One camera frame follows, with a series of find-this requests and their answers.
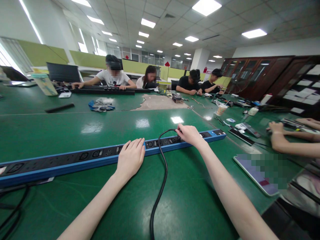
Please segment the wall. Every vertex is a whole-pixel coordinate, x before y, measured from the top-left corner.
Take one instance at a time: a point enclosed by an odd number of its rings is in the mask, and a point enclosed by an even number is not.
[[[232,58],[320,55],[320,37],[237,48]]]

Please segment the power strip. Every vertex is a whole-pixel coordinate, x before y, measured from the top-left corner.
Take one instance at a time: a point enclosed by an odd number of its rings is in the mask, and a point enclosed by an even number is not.
[[[220,129],[200,132],[200,134],[207,142],[226,137],[226,134]],[[160,144],[163,152],[191,146],[181,140],[179,136],[161,138]],[[123,145],[2,163],[0,164],[0,188],[116,163]],[[145,156],[160,153],[158,139],[147,140],[144,142],[144,146],[146,148]]]

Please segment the woman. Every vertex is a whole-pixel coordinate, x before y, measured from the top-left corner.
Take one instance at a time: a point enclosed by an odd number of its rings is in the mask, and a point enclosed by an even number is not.
[[[146,74],[137,80],[137,88],[145,88],[147,83],[154,82],[157,77],[157,70],[154,66],[149,65]]]

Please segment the white pillar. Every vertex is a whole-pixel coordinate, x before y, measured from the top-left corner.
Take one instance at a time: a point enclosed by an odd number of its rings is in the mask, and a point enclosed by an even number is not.
[[[204,68],[206,67],[207,61],[209,59],[210,51],[204,48],[196,49],[193,55],[191,68],[192,69],[199,69],[200,72],[203,72]]]

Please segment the green tabletop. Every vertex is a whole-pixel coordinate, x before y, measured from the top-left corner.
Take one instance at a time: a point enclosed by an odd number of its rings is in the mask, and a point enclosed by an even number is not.
[[[106,95],[73,94],[71,98],[59,99],[45,96],[37,86],[2,85],[0,94],[4,96],[0,99],[1,162],[122,144],[139,137],[154,139],[165,130],[175,128],[177,117],[183,124],[194,125],[199,131],[220,128],[228,134],[228,127],[214,119],[217,107],[200,96],[183,94],[193,109],[128,111],[140,106],[144,101],[143,94],[112,95],[107,97],[116,110],[98,113],[91,112],[87,104]],[[55,114],[44,112],[70,102],[75,104],[74,108]],[[221,118],[231,117],[240,123],[242,111],[239,107],[229,108]],[[270,145],[264,129],[270,120],[282,117],[293,118],[290,114],[270,113],[249,117],[247,122],[262,135],[256,141]],[[250,147],[231,134],[209,145],[262,214],[277,197],[264,195],[232,157],[244,153],[272,153],[272,150]],[[165,155],[169,171],[155,214],[155,238],[237,239],[239,236],[212,186],[198,151],[189,147]],[[56,239],[115,169],[116,164],[94,168],[59,176],[50,183],[32,187],[23,204],[22,219],[10,239]],[[286,164],[281,169],[285,174],[281,177],[287,181],[300,170],[294,164]],[[120,191],[102,218],[93,239],[149,239],[150,214],[163,176],[161,155],[145,157],[139,172]],[[7,194],[1,202],[16,204],[22,194],[23,190]],[[1,210],[0,222],[8,214],[9,211]]]

